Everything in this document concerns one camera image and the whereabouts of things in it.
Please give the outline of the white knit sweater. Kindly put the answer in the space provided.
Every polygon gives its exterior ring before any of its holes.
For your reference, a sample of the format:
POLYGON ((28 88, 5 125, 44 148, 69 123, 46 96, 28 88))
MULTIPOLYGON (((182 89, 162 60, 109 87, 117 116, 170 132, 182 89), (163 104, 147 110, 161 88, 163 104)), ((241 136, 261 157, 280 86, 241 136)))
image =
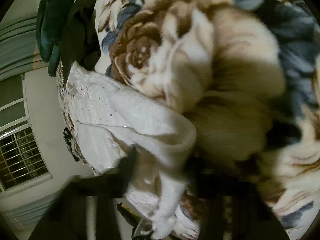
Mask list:
POLYGON ((117 166, 135 148, 135 171, 125 198, 151 220, 154 239, 167 237, 177 223, 176 211, 187 185, 183 167, 196 141, 193 124, 129 86, 77 63, 68 77, 62 67, 56 74, 73 148, 97 174, 117 166))

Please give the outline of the black white patterned cloth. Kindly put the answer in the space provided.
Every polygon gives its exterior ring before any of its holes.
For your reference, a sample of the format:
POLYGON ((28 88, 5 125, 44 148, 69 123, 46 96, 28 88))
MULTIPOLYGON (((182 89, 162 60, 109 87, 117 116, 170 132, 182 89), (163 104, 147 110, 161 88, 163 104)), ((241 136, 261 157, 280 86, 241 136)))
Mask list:
POLYGON ((63 140, 67 146, 68 152, 72 155, 73 159, 76 162, 79 162, 80 159, 79 159, 78 155, 76 153, 74 153, 74 151, 73 151, 73 146, 72 146, 73 136, 67 127, 64 128, 62 136, 63 136, 63 140))

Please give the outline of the barred window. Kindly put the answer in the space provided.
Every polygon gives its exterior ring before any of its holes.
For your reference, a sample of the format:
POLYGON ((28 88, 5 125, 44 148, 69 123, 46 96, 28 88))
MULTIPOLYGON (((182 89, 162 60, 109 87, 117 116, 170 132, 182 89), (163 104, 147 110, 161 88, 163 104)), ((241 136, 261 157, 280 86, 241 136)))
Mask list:
POLYGON ((1 81, 1 192, 48 174, 31 127, 24 75, 1 81))

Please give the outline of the floral fleece blanket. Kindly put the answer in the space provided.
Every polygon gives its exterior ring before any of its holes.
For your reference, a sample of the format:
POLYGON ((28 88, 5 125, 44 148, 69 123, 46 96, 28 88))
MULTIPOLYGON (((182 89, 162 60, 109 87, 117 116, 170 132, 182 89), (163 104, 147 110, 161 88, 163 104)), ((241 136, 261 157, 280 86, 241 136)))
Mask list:
MULTIPOLYGON (((175 111, 212 161, 250 178, 290 239, 319 211, 319 47, 278 0, 97 0, 93 71, 175 111)), ((179 202, 172 234, 199 235, 179 202)))

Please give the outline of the black folded garment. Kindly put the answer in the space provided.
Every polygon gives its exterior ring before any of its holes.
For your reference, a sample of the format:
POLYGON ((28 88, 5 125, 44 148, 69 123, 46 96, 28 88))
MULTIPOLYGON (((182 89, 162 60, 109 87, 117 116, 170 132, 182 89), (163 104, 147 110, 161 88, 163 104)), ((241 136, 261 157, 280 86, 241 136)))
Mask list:
POLYGON ((61 41, 63 83, 66 84, 74 62, 87 71, 93 71, 101 57, 95 29, 97 0, 76 0, 71 6, 61 41))

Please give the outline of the green plaid curtain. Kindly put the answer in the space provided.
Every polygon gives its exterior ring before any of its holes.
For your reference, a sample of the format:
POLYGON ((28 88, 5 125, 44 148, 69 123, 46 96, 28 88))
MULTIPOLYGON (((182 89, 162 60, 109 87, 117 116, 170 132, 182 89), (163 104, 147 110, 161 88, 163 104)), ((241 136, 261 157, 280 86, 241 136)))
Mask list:
POLYGON ((1 28, 0 79, 44 68, 36 43, 36 17, 25 18, 1 28))

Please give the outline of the dark green garment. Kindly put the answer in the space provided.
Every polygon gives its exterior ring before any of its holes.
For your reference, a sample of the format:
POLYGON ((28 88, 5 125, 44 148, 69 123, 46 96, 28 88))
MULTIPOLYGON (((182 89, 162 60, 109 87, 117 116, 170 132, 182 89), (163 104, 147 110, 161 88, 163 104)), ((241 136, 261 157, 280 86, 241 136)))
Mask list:
POLYGON ((40 0, 36 21, 36 41, 41 59, 48 63, 48 75, 56 76, 60 62, 63 29, 75 0, 40 0))

